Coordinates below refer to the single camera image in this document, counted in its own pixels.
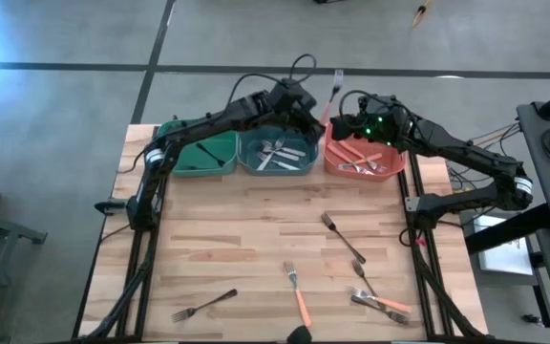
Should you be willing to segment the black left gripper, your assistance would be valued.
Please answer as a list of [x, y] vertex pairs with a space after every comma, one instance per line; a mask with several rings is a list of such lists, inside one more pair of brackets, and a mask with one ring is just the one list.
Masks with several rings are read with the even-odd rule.
[[278, 113], [274, 118], [275, 126], [301, 132], [306, 137], [322, 137], [326, 122], [325, 112], [314, 116], [310, 112], [295, 109]]

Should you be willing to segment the teal plastic bin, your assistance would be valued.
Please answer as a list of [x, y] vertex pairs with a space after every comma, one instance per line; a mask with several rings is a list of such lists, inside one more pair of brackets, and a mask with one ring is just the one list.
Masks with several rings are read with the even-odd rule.
[[[258, 171], [257, 168], [262, 161], [256, 156], [256, 153], [263, 146], [262, 140], [274, 143], [279, 138], [285, 139], [283, 147], [303, 151], [306, 156], [299, 157], [278, 150], [273, 155], [273, 159], [298, 167], [298, 170], [285, 170], [270, 163], [265, 170]], [[241, 132], [238, 135], [238, 161], [250, 175], [261, 177], [303, 176], [310, 171], [318, 156], [319, 152], [316, 144], [307, 143], [301, 134], [284, 131], [277, 127], [265, 126], [256, 130]]]

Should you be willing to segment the orange plastic bin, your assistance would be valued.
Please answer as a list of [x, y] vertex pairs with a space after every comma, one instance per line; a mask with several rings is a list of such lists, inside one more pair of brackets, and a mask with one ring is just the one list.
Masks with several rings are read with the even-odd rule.
[[395, 148], [381, 143], [368, 142], [364, 139], [356, 140], [354, 138], [348, 138], [344, 141], [367, 156], [382, 153], [383, 157], [376, 162], [384, 166], [386, 170], [384, 172], [373, 171], [365, 163], [362, 163], [359, 166], [369, 170], [370, 173], [368, 175], [357, 173], [353, 167], [339, 169], [338, 165], [346, 162], [327, 150], [327, 145], [329, 143], [333, 143], [341, 152], [346, 154], [353, 161], [358, 161], [360, 158], [343, 148], [339, 144], [339, 141], [333, 140], [330, 135], [331, 125], [328, 124], [324, 135], [324, 167], [325, 170], [332, 175], [371, 182], [384, 182], [405, 168], [407, 159], [405, 153], [399, 153]]

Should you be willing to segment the green plastic bin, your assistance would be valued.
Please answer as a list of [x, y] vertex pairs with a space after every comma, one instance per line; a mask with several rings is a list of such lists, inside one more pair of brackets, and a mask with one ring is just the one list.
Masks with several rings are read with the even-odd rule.
[[[197, 148], [196, 143], [204, 145], [211, 153], [225, 162], [224, 167]], [[178, 162], [171, 174], [178, 178], [193, 177], [217, 177], [231, 174], [237, 166], [237, 133], [227, 131], [208, 139], [184, 146], [178, 158]], [[194, 165], [200, 170], [180, 170], [181, 166]]]

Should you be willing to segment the yellow tool on floor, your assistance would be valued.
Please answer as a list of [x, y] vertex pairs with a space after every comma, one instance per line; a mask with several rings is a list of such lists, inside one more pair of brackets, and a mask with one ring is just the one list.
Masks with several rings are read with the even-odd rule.
[[420, 5], [417, 8], [417, 11], [414, 15], [414, 18], [412, 20], [412, 29], [414, 30], [419, 26], [419, 24], [422, 22], [424, 17], [426, 16], [426, 12], [431, 8], [432, 3], [434, 0], [425, 0], [422, 5]]

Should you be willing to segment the black diagonal beam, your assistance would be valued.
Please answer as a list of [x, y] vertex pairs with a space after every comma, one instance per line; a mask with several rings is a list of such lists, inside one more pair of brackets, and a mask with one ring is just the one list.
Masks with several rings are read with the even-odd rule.
[[547, 204], [538, 205], [497, 225], [486, 227], [466, 237], [465, 244], [468, 253], [475, 254], [525, 237], [539, 229], [550, 229], [550, 209]]

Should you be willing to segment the white box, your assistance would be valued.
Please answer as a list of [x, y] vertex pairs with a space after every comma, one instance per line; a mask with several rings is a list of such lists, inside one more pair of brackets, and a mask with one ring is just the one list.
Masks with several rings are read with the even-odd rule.
[[529, 249], [525, 237], [515, 239], [478, 254], [479, 267], [483, 271], [531, 276]]

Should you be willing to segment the black clamp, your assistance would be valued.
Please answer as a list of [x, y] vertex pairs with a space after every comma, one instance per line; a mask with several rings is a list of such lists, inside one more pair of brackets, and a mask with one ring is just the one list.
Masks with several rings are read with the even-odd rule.
[[109, 199], [108, 201], [96, 203], [94, 208], [105, 216], [112, 216], [124, 212], [126, 203], [126, 200]]

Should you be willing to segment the black right mounting frame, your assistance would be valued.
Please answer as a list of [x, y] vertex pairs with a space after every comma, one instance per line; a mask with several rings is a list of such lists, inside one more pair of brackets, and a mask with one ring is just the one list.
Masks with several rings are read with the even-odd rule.
[[[412, 256], [412, 266], [415, 275], [419, 305], [421, 309], [424, 330], [429, 341], [448, 344], [469, 343], [471, 338], [485, 337], [486, 334], [475, 328], [470, 320], [457, 307], [454, 300], [444, 288], [444, 280], [432, 229], [420, 228], [413, 223], [411, 212], [405, 208], [405, 199], [411, 195], [405, 169], [396, 174], [400, 187], [403, 211], [406, 220], [404, 231], [408, 235], [408, 245]], [[423, 239], [426, 246], [416, 242]], [[435, 304], [441, 318], [443, 333], [437, 333], [434, 326], [432, 303], [428, 289], [435, 296]]]

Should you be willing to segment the black mounting frame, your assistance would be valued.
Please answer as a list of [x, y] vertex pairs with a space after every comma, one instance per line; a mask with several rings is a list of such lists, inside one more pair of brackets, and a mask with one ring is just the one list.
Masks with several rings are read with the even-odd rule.
[[94, 330], [77, 335], [72, 344], [122, 344], [140, 341], [147, 318], [148, 301], [159, 241], [159, 225], [165, 191], [172, 169], [144, 169], [136, 195], [126, 200], [121, 214], [133, 230], [129, 263], [120, 297]]
[[[432, 229], [420, 228], [413, 223], [411, 212], [405, 208], [405, 199], [411, 195], [405, 169], [396, 174], [400, 187], [403, 211], [406, 220], [404, 231], [408, 235], [408, 245], [412, 256], [412, 266], [415, 275], [419, 305], [421, 309], [424, 330], [429, 341], [448, 344], [469, 343], [471, 338], [485, 337], [486, 334], [475, 328], [470, 320], [457, 307], [454, 300], [444, 288], [444, 280]], [[423, 239], [426, 246], [416, 242]], [[443, 333], [437, 333], [434, 326], [432, 303], [428, 289], [435, 296], [435, 304], [441, 318]]]

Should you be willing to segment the black left mounting frame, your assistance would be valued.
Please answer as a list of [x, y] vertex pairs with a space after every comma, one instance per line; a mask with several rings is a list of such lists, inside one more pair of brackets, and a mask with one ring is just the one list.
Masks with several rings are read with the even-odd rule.
[[77, 335], [72, 344], [122, 344], [140, 341], [147, 318], [148, 301], [159, 241], [159, 225], [165, 191], [172, 169], [144, 169], [136, 195], [126, 200], [121, 214], [133, 230], [129, 263], [120, 297], [94, 330]]

